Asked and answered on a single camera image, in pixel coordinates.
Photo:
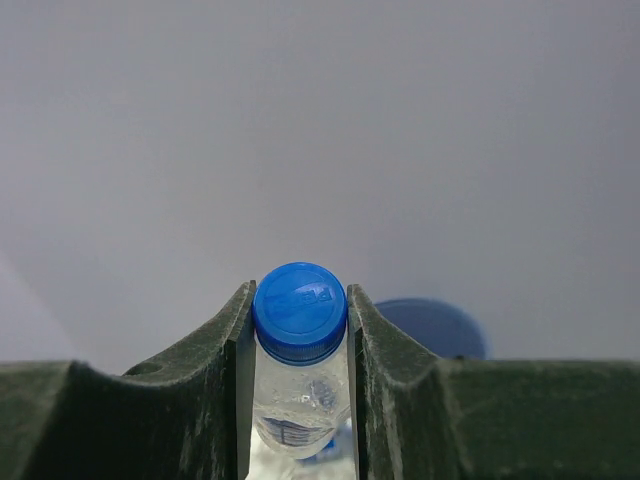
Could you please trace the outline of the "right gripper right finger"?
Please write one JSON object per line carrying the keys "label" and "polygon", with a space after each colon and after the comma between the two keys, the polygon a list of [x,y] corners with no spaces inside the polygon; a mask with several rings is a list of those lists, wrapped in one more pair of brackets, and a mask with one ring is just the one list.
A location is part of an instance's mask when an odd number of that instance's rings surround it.
{"label": "right gripper right finger", "polygon": [[634,361],[445,359],[348,299],[360,479],[635,479]]}

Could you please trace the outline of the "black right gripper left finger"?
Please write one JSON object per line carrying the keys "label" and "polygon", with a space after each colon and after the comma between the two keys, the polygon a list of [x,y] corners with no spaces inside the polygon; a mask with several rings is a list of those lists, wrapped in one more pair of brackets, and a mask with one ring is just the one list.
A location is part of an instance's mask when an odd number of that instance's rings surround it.
{"label": "black right gripper left finger", "polygon": [[249,471],[256,285],[123,375],[86,362],[1,367],[5,479],[243,479]]}

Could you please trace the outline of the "blue cap Pepsi bottle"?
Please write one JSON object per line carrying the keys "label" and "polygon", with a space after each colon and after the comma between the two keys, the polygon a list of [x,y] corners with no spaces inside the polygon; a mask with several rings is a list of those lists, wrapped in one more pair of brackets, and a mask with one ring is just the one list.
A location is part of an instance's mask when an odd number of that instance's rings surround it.
{"label": "blue cap Pepsi bottle", "polygon": [[349,418],[347,317],[343,286],[320,265],[284,264],[259,283],[253,421],[274,451],[313,457]]}

